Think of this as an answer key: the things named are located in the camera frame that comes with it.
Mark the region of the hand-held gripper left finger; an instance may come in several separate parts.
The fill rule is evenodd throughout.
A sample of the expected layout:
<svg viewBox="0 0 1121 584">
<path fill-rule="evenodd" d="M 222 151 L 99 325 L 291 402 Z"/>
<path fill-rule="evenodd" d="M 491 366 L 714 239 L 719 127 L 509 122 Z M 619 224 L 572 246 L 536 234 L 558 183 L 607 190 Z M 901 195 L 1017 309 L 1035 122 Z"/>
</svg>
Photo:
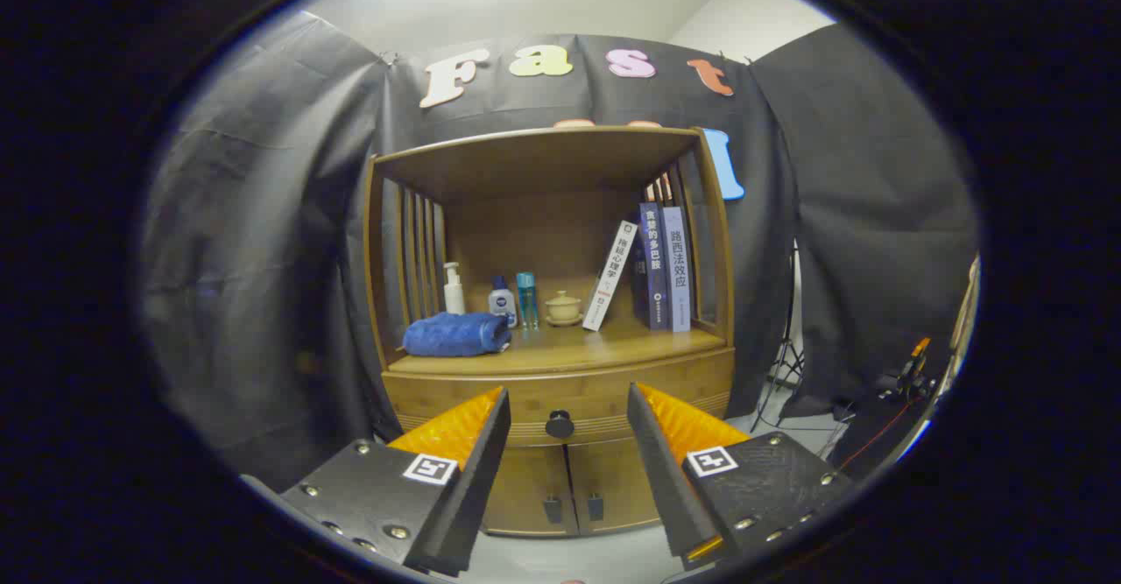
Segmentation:
<svg viewBox="0 0 1121 584">
<path fill-rule="evenodd" d="M 242 484 L 311 553 L 404 580 L 469 568 L 511 425 L 495 387 L 388 444 L 352 441 L 291 488 Z"/>
</svg>

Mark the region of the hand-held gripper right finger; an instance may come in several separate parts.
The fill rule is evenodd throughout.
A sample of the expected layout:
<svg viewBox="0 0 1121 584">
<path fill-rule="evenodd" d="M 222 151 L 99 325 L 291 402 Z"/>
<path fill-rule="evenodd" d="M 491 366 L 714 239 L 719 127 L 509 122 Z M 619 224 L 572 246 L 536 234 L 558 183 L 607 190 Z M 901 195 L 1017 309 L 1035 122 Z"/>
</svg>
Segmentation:
<svg viewBox="0 0 1121 584">
<path fill-rule="evenodd" d="M 627 417 L 669 549 L 687 571 L 760 559 L 853 489 L 789 435 L 751 437 L 650 384 L 630 384 Z"/>
</svg>

